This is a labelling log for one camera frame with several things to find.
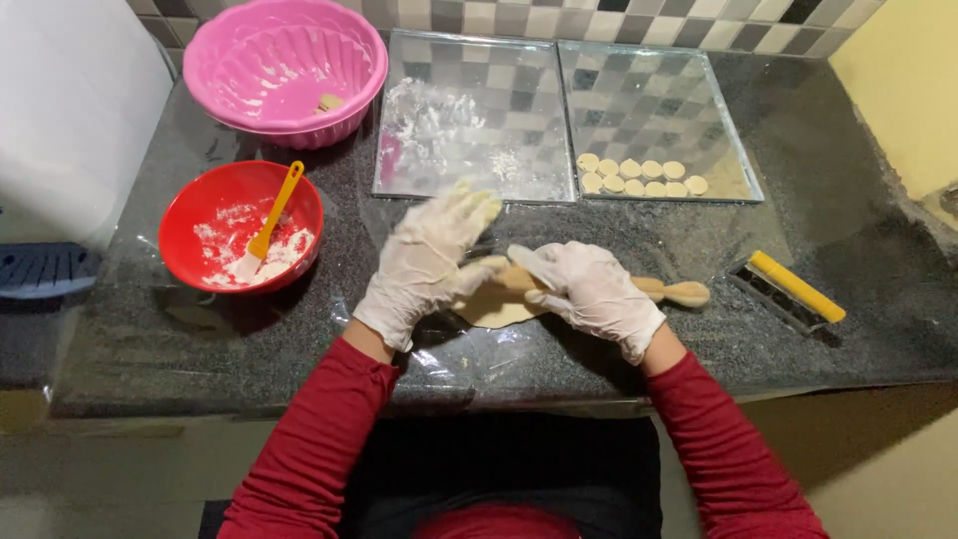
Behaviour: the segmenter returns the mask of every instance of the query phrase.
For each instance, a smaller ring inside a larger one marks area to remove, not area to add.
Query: flour-dusted tray
[[[375,196],[576,201],[555,43],[394,30],[389,65]]]
[[[685,178],[702,176],[709,184],[704,195],[687,200],[764,200],[705,53],[559,41],[559,62],[575,156],[678,161]],[[578,175],[581,181],[583,172]],[[664,177],[659,181],[666,183]],[[649,198],[605,188],[582,192],[591,198]]]

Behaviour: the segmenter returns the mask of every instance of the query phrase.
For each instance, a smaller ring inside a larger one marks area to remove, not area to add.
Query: red long-sleeve shirt
[[[342,339],[296,393],[226,511],[222,539],[334,538],[343,488],[399,371]],[[828,537],[798,485],[692,352],[648,383],[710,538]],[[527,506],[483,504],[422,523],[418,537],[578,537]]]

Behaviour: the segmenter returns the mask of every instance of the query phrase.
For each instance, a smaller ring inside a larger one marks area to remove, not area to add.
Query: hand
[[[628,271],[609,251],[579,242],[549,244],[532,251],[510,246],[509,258],[542,281],[549,292],[526,292],[526,301],[562,316],[589,335],[613,340],[632,364],[646,348],[665,315],[635,288]]]
[[[502,201],[491,192],[474,193],[464,182],[411,208],[379,253],[379,270],[353,316],[388,346],[408,352],[420,318],[469,297],[509,265],[504,256],[490,256],[459,268],[500,209]]]

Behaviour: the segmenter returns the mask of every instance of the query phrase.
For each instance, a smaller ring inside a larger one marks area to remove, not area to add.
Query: rolling pin
[[[696,281],[665,286],[662,281],[651,277],[632,277],[631,279],[635,288],[648,294],[655,303],[668,299],[683,307],[701,307],[708,303],[711,297],[709,289]],[[548,290],[541,281],[516,264],[494,276],[492,281],[513,293],[525,293],[533,289]]]

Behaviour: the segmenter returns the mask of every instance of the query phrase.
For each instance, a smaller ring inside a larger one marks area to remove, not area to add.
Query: dark countertop
[[[866,130],[824,60],[710,55],[766,201],[583,200],[508,205],[480,244],[579,240],[633,274],[698,280],[702,311],[665,306],[675,332],[733,393],[958,377],[958,283],[934,239],[895,203]],[[173,90],[56,378],[53,416],[281,412],[341,330],[408,201],[369,196],[378,110],[318,152],[260,143]],[[227,162],[301,159],[326,210],[318,263],[290,288],[210,298],[181,287],[156,249],[175,193]],[[846,308],[835,339],[805,338],[721,277],[760,248]],[[501,330],[455,316],[419,327],[394,394],[400,408],[530,407],[634,400],[638,373],[614,345],[554,316]]]

